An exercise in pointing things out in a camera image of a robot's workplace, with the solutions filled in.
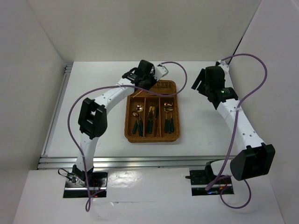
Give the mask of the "gold knife green handle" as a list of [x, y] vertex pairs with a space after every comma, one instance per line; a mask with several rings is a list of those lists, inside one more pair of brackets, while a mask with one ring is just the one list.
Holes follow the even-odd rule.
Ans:
[[148, 112], [148, 115], [147, 115], [146, 133], [149, 133], [151, 111], [152, 111], [152, 105], [149, 107], [149, 112]]
[[150, 126], [149, 126], [149, 133], [150, 134], [152, 134], [152, 130], [153, 130], [154, 114], [155, 114], [155, 106], [152, 106], [151, 117], [150, 117]]

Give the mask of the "large gold spoon green handle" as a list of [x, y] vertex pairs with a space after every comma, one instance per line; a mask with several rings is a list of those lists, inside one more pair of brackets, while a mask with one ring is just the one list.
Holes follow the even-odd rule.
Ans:
[[139, 115], [139, 128], [140, 128], [140, 136], [142, 137], [143, 136], [143, 122], [142, 122], [142, 112], [143, 112], [143, 105], [141, 104], [138, 104], [136, 106], [136, 111]]

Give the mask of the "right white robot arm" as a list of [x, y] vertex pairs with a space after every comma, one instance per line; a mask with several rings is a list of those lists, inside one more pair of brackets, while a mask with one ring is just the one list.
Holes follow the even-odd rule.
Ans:
[[232, 87], [225, 87], [225, 65], [202, 69], [192, 89], [207, 97], [216, 111], [223, 117], [233, 134], [237, 156], [228, 160], [210, 161], [206, 164], [204, 178], [209, 183], [220, 176], [228, 175], [237, 181], [267, 175], [271, 168], [275, 148], [266, 144], [256, 133], [244, 111], [238, 105], [240, 100]]

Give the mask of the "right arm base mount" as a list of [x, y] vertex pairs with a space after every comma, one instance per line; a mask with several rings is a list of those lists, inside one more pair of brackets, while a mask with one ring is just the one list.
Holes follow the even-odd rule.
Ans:
[[192, 196], [215, 196], [220, 195], [222, 191], [224, 195], [234, 194], [231, 178], [221, 179], [216, 182], [209, 190], [206, 186], [215, 179], [211, 164], [208, 162], [203, 170], [190, 170], [189, 175], [185, 179], [190, 180]]

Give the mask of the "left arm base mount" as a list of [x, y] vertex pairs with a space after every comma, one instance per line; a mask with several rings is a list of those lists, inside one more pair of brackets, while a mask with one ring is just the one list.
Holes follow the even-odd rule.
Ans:
[[[59, 168], [57, 173], [65, 178], [63, 198], [88, 198], [85, 181], [64, 168]], [[89, 176], [89, 190], [92, 197], [107, 196], [107, 178], [108, 172], [95, 172]]]

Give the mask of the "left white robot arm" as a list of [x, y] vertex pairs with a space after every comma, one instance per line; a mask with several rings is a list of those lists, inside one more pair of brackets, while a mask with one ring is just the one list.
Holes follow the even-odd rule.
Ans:
[[80, 143], [74, 142], [80, 156], [73, 165], [72, 172], [81, 186], [88, 186], [93, 180], [93, 158], [100, 136], [107, 129], [107, 115], [124, 98], [136, 90], [150, 90], [168, 70], [162, 66], [141, 60], [139, 65], [122, 75], [115, 86], [95, 99], [85, 98], [82, 102], [78, 124]]

